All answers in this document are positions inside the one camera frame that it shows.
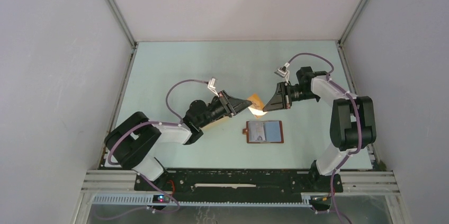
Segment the silver VIP diamond card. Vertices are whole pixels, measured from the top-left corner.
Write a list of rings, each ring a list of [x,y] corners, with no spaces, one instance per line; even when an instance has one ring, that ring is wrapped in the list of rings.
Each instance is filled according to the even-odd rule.
[[[265,123],[262,121],[249,121],[247,125],[248,143],[266,142]]]

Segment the aluminium frame rail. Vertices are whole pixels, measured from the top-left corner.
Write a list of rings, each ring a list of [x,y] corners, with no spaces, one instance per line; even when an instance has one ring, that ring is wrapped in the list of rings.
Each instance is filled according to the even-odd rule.
[[[307,207],[331,195],[398,195],[399,187],[392,172],[312,178],[301,169],[171,169],[167,183],[155,190],[133,171],[92,170],[82,192],[103,204]]]

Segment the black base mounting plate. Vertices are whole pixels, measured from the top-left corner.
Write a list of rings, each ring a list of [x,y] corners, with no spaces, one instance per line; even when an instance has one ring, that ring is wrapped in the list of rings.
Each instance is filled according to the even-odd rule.
[[[307,193],[343,192],[340,175],[314,182],[306,169],[170,168],[155,184],[187,203],[301,203]]]

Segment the orange VIP card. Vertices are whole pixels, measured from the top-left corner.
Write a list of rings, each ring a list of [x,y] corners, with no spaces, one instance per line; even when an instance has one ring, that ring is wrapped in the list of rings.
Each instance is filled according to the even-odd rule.
[[[252,103],[248,109],[255,116],[255,118],[259,119],[267,113],[263,111],[264,103],[257,94],[251,95],[248,100]]]

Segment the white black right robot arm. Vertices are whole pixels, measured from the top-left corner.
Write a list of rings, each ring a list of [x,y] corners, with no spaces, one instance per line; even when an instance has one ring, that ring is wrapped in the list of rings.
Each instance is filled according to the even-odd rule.
[[[331,143],[309,170],[308,184],[322,191],[333,182],[341,167],[354,155],[376,140],[373,101],[339,86],[326,71],[302,67],[296,72],[298,83],[278,83],[276,91],[263,107],[264,112],[286,110],[297,101],[323,100],[331,107]]]

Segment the brown leather card holder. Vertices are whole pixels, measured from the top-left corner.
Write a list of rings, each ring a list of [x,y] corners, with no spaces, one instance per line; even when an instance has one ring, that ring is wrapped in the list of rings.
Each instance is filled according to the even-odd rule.
[[[248,144],[283,144],[282,121],[247,121],[242,129]]]

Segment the beige plastic card tray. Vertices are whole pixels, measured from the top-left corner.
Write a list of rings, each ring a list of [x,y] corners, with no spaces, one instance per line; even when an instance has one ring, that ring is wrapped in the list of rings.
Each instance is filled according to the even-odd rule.
[[[207,131],[207,130],[209,130],[209,129],[211,129],[211,128],[214,128],[214,127],[216,127],[216,126],[221,125],[222,123],[227,122],[228,120],[230,120],[230,118],[229,118],[228,116],[225,116],[225,117],[223,117],[223,118],[221,118],[221,119],[218,119],[218,120],[215,120],[215,121],[211,122],[210,124],[208,124],[208,125],[202,127],[201,129],[202,129],[203,131]]]

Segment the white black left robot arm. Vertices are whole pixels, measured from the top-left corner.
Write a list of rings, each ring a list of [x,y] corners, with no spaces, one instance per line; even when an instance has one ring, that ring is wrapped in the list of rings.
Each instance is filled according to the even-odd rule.
[[[157,143],[193,144],[203,136],[202,128],[225,117],[232,118],[251,105],[250,100],[220,91],[209,103],[193,101],[177,123],[151,121],[143,112],[135,112],[104,139],[109,151],[107,163],[135,171],[154,190],[162,190],[167,185],[167,171],[150,153]]]

